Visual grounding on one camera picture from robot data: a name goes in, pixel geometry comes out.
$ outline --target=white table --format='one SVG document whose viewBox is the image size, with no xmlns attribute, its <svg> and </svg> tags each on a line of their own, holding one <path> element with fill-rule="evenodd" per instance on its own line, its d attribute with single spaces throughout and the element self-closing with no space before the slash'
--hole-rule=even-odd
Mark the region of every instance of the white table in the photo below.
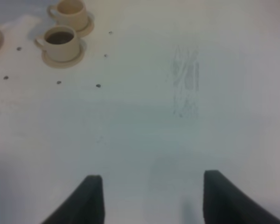
<svg viewBox="0 0 280 224">
<path fill-rule="evenodd" d="M 280 1 L 87 0 L 64 70 L 33 44 L 49 3 L 0 0 L 1 224 L 40 223 L 91 174 L 106 224 L 202 224 L 206 169 L 280 218 Z"/>
</svg>

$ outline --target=table surface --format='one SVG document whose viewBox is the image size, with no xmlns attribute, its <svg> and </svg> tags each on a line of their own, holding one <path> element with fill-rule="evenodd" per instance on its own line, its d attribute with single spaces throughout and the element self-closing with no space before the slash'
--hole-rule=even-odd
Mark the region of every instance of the table surface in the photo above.
<svg viewBox="0 0 280 224">
<path fill-rule="evenodd" d="M 86 0 L 68 69 L 33 44 L 53 3 L 0 0 L 1 224 L 40 223 L 92 174 L 107 224 L 202 224 L 207 169 L 280 218 L 280 0 Z"/>
</svg>

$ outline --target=cup handle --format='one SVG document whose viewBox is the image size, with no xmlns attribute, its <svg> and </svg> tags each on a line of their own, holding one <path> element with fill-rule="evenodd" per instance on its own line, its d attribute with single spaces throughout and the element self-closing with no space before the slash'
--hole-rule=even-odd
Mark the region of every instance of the cup handle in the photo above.
<svg viewBox="0 0 280 224">
<path fill-rule="evenodd" d="M 48 15 L 49 15 L 49 17 L 51 17 L 53 20 L 56 20 L 56 15 L 54 15 L 53 13 L 52 13 L 52 10 L 55 10 L 55 11 L 57 11 L 57 6 L 48 6 L 47 7 L 47 13 L 48 13 Z"/>
<path fill-rule="evenodd" d="M 40 40 L 40 41 L 41 41 L 41 40 L 44 41 L 43 35 L 37 36 L 37 37 L 34 39 L 34 44 L 35 44 L 38 48 L 40 48 L 40 49 L 42 49 L 42 50 L 45 50 L 45 46 L 44 46 L 43 44 L 40 44 L 40 43 L 39 43 L 39 40 Z"/>
</svg>

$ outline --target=cup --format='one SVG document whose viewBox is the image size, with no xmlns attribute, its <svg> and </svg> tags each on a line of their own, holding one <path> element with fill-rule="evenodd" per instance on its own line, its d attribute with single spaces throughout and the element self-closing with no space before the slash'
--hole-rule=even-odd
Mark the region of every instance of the cup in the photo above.
<svg viewBox="0 0 280 224">
<path fill-rule="evenodd" d="M 80 53 L 77 33 L 73 28 L 64 25 L 49 29 L 44 35 L 36 37 L 34 43 L 56 62 L 71 61 Z"/>
<path fill-rule="evenodd" d="M 48 6 L 47 12 L 58 24 L 70 26 L 75 31 L 85 29 L 89 23 L 85 4 L 81 0 L 62 0 L 57 5 Z"/>
</svg>

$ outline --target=beige cup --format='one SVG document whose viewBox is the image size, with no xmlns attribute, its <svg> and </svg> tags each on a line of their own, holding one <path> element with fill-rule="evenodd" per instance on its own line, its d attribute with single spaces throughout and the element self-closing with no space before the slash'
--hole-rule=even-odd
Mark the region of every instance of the beige cup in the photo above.
<svg viewBox="0 0 280 224">
<path fill-rule="evenodd" d="M 66 35 L 67 39 L 64 39 L 62 36 L 64 32 L 69 34 L 69 36 Z M 61 40 L 59 41 L 57 38 L 58 35 L 55 35 L 55 41 L 53 42 L 51 38 L 56 33 L 59 34 Z M 34 43 L 37 47 L 46 51 L 48 57 L 56 62 L 71 61 L 80 53 L 80 42 L 77 33 L 73 28 L 64 25 L 58 25 L 49 29 L 44 35 L 36 37 Z"/>
<path fill-rule="evenodd" d="M 85 29 L 89 22 L 82 0 L 62 0 L 57 5 L 48 6 L 47 12 L 58 24 L 73 27 L 75 31 Z"/>
</svg>

